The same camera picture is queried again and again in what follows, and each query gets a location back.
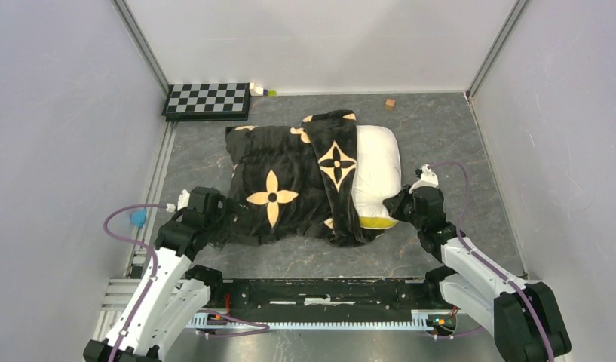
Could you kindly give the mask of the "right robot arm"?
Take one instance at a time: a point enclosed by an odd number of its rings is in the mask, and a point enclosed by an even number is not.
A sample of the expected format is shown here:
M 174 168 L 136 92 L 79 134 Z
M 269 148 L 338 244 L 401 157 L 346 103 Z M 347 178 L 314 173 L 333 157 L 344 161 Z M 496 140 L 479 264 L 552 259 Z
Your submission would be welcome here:
M 505 361 L 554 361 L 571 352 L 558 302 L 543 281 L 527 281 L 496 264 L 446 218 L 443 193 L 404 187 L 383 202 L 411 224 L 423 249 L 441 262 L 425 275 L 425 302 L 458 307 L 494 339 Z

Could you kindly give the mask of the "black pillowcase with yellow flowers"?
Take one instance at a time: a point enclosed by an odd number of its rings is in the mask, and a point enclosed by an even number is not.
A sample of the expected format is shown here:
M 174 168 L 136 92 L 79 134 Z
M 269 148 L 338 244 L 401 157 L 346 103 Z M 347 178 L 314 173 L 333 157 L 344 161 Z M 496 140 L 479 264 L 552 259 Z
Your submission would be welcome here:
M 354 201 L 357 143 L 356 115 L 347 109 L 310 115 L 298 127 L 227 127 L 227 196 L 242 208 L 226 224 L 225 241 L 259 246 L 305 235 L 359 247 L 395 226 L 384 196 L 368 210 Z

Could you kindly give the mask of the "white pillow with yellow edge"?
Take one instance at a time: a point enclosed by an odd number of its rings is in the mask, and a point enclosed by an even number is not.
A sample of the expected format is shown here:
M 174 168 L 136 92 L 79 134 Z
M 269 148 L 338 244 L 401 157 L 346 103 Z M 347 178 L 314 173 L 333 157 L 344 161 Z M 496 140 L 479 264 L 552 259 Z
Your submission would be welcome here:
M 401 162 L 393 132 L 376 125 L 357 127 L 357 170 L 352 198 L 360 225 L 369 230 L 386 230 L 397 221 L 390 217 L 383 201 L 401 190 Z

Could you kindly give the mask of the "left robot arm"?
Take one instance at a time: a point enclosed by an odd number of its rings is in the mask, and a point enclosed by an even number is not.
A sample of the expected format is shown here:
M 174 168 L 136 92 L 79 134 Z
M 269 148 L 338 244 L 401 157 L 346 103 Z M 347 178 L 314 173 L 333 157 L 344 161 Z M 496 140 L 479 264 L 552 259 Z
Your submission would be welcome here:
M 163 209 L 172 217 L 154 244 L 131 241 L 146 249 L 146 271 L 110 331 L 87 343 L 85 361 L 163 361 L 197 310 L 223 301 L 222 273 L 192 262 L 221 240 L 245 206 L 217 189 L 196 187 Z

